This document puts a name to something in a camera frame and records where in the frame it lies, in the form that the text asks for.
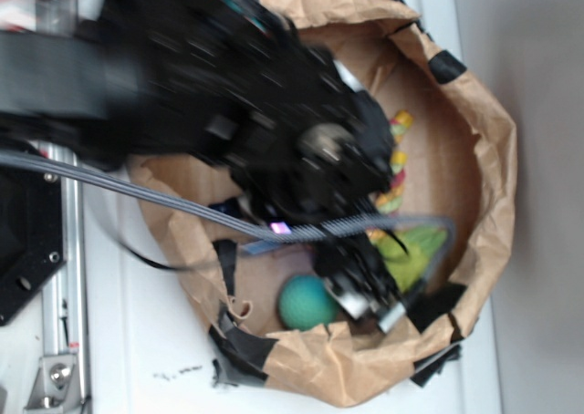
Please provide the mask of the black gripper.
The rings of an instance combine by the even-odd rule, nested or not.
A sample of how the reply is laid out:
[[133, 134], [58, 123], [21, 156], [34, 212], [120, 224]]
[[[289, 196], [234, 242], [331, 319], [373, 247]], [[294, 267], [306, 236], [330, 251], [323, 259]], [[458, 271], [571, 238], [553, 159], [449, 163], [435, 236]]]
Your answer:
[[391, 330], [406, 306], [367, 237], [392, 230], [371, 200], [393, 177], [380, 105], [345, 84], [326, 48], [304, 45], [221, 57], [203, 91], [202, 158], [229, 169], [273, 232], [313, 244], [316, 273], [351, 318]]

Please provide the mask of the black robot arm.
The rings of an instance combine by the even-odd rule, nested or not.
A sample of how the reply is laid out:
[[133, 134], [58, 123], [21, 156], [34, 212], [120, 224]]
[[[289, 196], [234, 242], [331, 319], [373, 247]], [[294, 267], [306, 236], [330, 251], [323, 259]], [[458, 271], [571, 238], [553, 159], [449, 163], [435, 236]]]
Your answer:
[[[273, 243], [315, 243], [318, 274], [353, 318], [382, 331], [404, 296], [367, 241], [388, 231], [371, 195], [387, 191], [393, 138], [378, 102], [341, 78], [329, 50], [256, 0], [104, 0], [73, 35], [1, 35], [1, 139], [74, 151], [85, 171], [53, 171], [188, 212]], [[224, 167], [252, 221], [109, 175], [130, 155], [186, 153]]]

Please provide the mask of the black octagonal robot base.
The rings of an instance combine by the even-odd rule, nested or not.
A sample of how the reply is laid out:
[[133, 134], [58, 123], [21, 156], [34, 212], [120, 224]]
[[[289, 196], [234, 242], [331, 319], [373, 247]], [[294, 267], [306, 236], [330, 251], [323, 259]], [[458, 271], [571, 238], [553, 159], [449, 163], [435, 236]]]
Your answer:
[[43, 174], [1, 169], [1, 325], [64, 263], [62, 191]]

